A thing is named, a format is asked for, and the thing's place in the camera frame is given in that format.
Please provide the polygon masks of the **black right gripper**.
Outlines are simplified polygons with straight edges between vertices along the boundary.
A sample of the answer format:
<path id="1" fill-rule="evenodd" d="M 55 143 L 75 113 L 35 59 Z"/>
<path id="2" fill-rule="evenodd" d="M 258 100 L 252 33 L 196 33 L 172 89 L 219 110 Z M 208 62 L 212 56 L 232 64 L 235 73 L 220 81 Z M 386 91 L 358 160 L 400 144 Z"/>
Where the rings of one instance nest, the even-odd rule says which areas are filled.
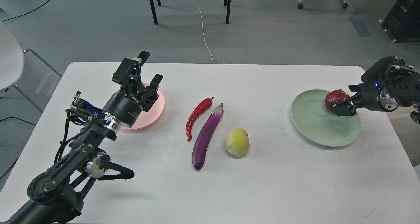
<path id="1" fill-rule="evenodd" d="M 348 88 L 356 94 L 344 101 L 332 102 L 332 110 L 337 116 L 355 116 L 359 108 L 390 113 L 399 107 L 396 100 L 380 83 L 359 83 Z"/>

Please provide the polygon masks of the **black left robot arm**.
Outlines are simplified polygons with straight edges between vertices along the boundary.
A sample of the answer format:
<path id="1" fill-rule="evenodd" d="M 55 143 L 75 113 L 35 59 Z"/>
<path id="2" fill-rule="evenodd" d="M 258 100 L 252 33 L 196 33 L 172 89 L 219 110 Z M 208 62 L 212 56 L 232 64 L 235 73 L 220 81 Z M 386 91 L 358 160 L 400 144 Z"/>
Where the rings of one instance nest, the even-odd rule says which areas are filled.
<path id="1" fill-rule="evenodd" d="M 135 173 L 111 161 L 100 144 L 117 139 L 122 127 L 131 128 L 141 112 L 148 112 L 159 98 L 163 76 L 156 74 L 148 86 L 141 69 L 150 56 L 142 51 L 124 59 L 112 76 L 120 89 L 103 109 L 92 106 L 78 91 L 66 112 L 63 140 L 54 164 L 27 187 L 26 202 L 6 224 L 66 224 L 82 213 L 84 198 L 97 180 L 131 179 Z"/>

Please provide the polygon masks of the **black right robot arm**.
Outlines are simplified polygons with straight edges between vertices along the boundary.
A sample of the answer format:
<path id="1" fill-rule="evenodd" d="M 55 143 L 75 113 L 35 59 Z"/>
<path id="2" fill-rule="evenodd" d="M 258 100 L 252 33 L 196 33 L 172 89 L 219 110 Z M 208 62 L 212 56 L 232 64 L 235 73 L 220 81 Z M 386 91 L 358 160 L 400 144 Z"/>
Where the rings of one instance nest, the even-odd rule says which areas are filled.
<path id="1" fill-rule="evenodd" d="M 329 106 L 338 116 L 354 116 L 356 110 L 393 112 L 398 107 L 413 107 L 411 119 L 419 123 L 420 74 L 403 59 L 389 56 L 377 61 L 361 76 L 361 83 L 350 85 L 353 96 Z"/>

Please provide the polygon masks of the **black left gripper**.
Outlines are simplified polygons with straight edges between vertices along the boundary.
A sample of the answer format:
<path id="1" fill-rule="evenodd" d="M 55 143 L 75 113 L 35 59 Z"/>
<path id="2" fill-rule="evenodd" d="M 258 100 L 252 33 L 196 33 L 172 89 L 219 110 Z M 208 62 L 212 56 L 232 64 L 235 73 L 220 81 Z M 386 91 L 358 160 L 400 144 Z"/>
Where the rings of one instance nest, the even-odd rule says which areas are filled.
<path id="1" fill-rule="evenodd" d="M 111 96 L 103 111 L 123 128 L 146 128 L 159 119 L 159 84 L 163 76 L 156 74 L 150 84 L 141 83 L 141 68 L 149 56 L 149 52 L 141 51 L 137 57 L 123 59 L 113 73 L 112 82 L 121 88 Z"/>

